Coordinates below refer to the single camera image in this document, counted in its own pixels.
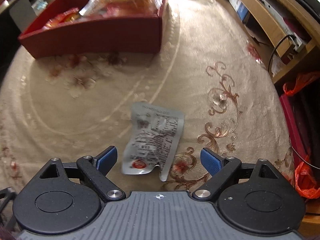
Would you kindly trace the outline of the red candy snack bag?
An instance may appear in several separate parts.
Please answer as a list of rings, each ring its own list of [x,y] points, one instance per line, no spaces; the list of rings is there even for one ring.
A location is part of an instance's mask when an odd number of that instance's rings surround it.
[[[58,27],[60,24],[69,23],[77,20],[80,17],[79,8],[69,9],[61,14],[56,15],[54,18],[51,18],[42,29],[52,29]]]

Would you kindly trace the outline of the silver white sachet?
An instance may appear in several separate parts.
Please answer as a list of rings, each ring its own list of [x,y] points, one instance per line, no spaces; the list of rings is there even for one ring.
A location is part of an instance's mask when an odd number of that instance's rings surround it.
[[[183,134],[184,114],[136,102],[131,106],[131,123],[132,134],[123,152],[122,173],[143,175],[158,167],[159,179],[165,182]]]

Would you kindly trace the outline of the red plastic bag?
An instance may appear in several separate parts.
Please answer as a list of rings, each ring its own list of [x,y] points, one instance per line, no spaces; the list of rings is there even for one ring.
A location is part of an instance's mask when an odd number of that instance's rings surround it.
[[[319,71],[299,74],[279,97],[295,163],[294,184],[306,199],[319,198]]]

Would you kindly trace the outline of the red cardboard box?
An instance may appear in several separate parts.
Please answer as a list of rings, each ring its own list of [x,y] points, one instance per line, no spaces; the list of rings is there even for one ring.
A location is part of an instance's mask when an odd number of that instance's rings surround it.
[[[72,8],[82,8],[89,0],[54,0],[19,36],[22,46],[38,59],[65,54],[131,52],[156,54],[160,51],[168,0],[152,15],[125,14],[88,21],[63,23],[53,29],[44,25]]]

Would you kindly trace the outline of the blue white box on shelf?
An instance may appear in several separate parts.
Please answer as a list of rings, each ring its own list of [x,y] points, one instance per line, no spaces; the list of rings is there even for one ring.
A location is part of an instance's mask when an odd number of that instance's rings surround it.
[[[229,3],[239,16],[240,20],[244,22],[247,16],[249,15],[249,10],[246,8],[244,3],[242,3],[241,0],[229,0]]]

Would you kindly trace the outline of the wooden tv stand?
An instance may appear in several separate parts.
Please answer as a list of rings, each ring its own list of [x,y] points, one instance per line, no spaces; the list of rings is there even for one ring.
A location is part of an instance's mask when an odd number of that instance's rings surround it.
[[[280,88],[299,73],[319,70],[319,21],[296,0],[241,0],[284,63],[272,74]]]

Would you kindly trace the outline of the white grey cabinet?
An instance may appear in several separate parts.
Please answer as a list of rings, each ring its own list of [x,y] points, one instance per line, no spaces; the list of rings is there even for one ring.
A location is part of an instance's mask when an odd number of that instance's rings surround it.
[[[17,28],[20,32],[35,19],[33,0],[1,0],[1,31]]]

